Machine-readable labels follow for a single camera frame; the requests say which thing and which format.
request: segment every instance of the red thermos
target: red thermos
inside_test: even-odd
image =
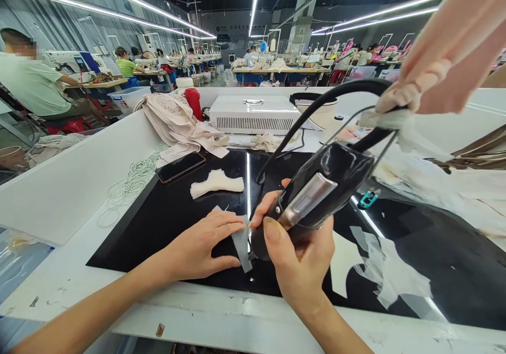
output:
[[[200,93],[196,88],[187,88],[184,92],[188,105],[193,110],[197,120],[202,121],[202,109],[200,108]]]

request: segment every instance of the red chair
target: red chair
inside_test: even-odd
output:
[[[44,121],[43,125],[46,127],[47,132],[50,135],[58,134],[60,131],[65,134],[69,134],[81,133],[83,131],[93,129],[93,126],[86,122],[83,117],[71,117],[57,121]]]

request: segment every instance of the hand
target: hand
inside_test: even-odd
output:
[[[154,288],[169,283],[206,278],[216,272],[239,267],[232,256],[211,257],[211,250],[226,237],[244,229],[242,217],[235,213],[213,210],[195,225],[183,231],[167,247],[139,265],[144,279]]]
[[[289,182],[284,179],[281,183],[286,187]],[[264,196],[251,219],[252,229],[260,226],[280,192],[269,192]],[[270,217],[264,218],[265,242],[276,268],[281,294],[299,315],[318,311],[327,300],[322,283],[334,254],[333,228],[334,218],[330,216],[319,230],[307,237],[306,244],[296,250],[285,228]]]

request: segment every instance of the shorts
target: shorts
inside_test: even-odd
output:
[[[91,114],[91,101],[88,99],[78,99],[69,101],[70,109],[64,113],[54,114],[50,116],[39,116],[46,121],[64,120],[70,117]]]

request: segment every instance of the black table surface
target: black table surface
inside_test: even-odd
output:
[[[292,177],[311,156],[292,153],[278,159],[267,170],[264,184],[257,185],[256,176],[269,155],[231,150],[219,159],[208,154],[204,165],[173,182],[161,184],[153,177],[87,266],[128,272],[217,205],[238,215],[251,215],[265,193],[281,189],[281,180]],[[210,192],[192,200],[191,184],[205,181],[209,171],[216,169],[230,178],[241,176],[244,191]],[[454,214],[390,195],[382,190],[381,198],[366,213],[384,237],[395,242],[399,256],[431,280],[432,299],[442,315],[451,323],[506,330],[506,253]],[[334,220],[334,230],[349,241],[356,243],[351,225],[376,234],[351,201]],[[212,255],[237,256],[232,239],[220,242]],[[259,260],[246,274],[239,267],[191,282],[281,296],[272,263]],[[346,288],[347,299],[332,291],[330,272],[325,277],[323,289],[334,305],[418,318],[401,298],[386,310],[374,293],[377,284],[354,269],[348,274]]]

